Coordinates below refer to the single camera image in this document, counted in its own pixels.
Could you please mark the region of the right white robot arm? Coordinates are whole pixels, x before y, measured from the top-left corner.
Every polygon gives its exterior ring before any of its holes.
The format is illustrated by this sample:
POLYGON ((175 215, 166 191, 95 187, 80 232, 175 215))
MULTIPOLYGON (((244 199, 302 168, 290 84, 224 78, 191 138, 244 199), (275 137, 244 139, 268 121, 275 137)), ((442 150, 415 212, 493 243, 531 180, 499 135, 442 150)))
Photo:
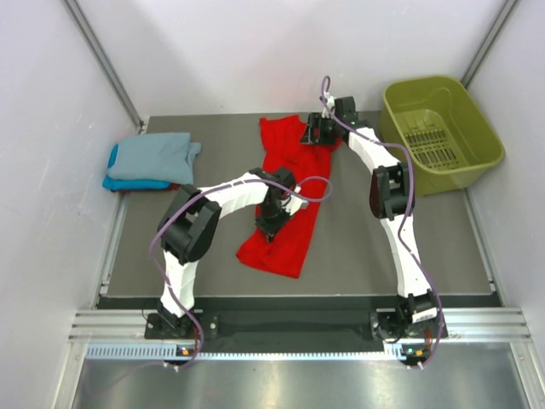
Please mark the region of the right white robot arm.
POLYGON ((362 160, 371 174, 370 210, 391 246, 397 274, 398 306, 395 317, 386 319, 382 332, 395 338, 417 337, 426 329, 444 326, 442 305, 422 266, 414 233, 415 175, 410 155, 403 146, 382 142, 371 126, 359 120, 355 100, 335 98, 325 92, 322 112, 307 117, 301 142, 333 145, 343 141, 362 160))

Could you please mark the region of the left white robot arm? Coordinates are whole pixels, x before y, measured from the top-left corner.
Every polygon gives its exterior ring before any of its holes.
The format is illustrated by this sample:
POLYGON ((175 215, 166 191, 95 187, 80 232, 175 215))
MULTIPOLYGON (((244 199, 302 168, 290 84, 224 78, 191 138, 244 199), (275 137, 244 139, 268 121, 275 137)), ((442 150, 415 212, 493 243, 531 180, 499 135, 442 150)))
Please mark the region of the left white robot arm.
POLYGON ((186 337, 198 322, 194 282, 199 261, 208 252, 219 221, 246 207, 257 206, 255 225, 271 242, 297 211, 307 207, 298 196, 301 187, 286 168, 275 173, 256 168, 215 187, 184 185, 158 225, 153 244, 163 252, 163 294, 157 313, 148 319, 154 331, 166 337, 186 337))

